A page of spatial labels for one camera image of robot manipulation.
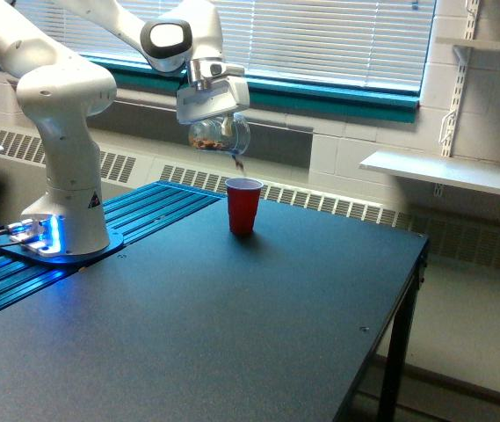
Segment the blue led light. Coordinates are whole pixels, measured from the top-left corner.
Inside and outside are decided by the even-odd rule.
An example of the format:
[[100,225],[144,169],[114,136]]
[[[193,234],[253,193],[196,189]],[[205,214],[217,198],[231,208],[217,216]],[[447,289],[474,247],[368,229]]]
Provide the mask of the blue led light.
[[60,251],[62,249],[61,245],[62,242],[60,239],[60,227],[56,215],[52,215],[50,217],[48,225],[50,226],[49,234],[50,234],[50,240],[52,242],[51,249],[53,251]]

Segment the clear plastic cup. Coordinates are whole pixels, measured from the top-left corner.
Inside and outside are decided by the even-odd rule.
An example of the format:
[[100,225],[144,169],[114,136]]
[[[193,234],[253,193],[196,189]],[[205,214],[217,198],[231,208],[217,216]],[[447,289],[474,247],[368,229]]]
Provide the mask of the clear plastic cup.
[[250,126],[240,113],[198,121],[189,129],[189,143],[201,151],[238,156],[250,145]]

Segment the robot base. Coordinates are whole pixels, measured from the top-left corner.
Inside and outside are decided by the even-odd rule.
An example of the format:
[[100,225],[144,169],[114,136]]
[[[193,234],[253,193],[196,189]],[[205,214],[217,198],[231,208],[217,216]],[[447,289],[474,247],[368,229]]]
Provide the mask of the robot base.
[[[23,259],[31,260],[39,264],[46,264],[48,266],[89,266],[123,248],[124,238],[122,234],[114,230],[109,230],[108,235],[109,244],[104,249],[85,255],[62,255],[50,258],[41,257],[41,255],[38,255],[37,253],[34,253],[33,251],[30,251],[20,245],[5,246],[0,248],[0,251],[4,251]],[[0,236],[0,244],[7,244],[9,242],[10,238],[8,236]]]

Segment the table leg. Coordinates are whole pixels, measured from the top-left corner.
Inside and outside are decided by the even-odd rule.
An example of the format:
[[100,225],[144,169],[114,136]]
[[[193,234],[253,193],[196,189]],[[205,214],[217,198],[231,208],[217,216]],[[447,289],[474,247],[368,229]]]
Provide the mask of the table leg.
[[387,365],[384,371],[384,381],[382,382],[382,392],[380,393],[377,422],[391,422],[394,420],[402,370],[408,350],[409,332],[416,307],[417,290],[419,289],[419,268],[416,269],[413,277],[414,280],[410,283],[406,297],[394,318]]

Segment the granular contents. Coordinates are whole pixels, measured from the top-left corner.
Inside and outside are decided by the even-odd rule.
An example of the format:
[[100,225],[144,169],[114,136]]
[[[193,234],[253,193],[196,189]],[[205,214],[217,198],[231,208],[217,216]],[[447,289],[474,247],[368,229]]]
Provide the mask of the granular contents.
[[195,138],[190,136],[189,143],[196,149],[203,149],[206,151],[223,151],[226,149],[222,142],[215,142],[207,138]]
[[236,163],[236,169],[241,171],[243,176],[246,177],[246,170],[243,168],[243,162],[240,160],[240,157],[232,154],[232,158],[234,158],[234,162]]

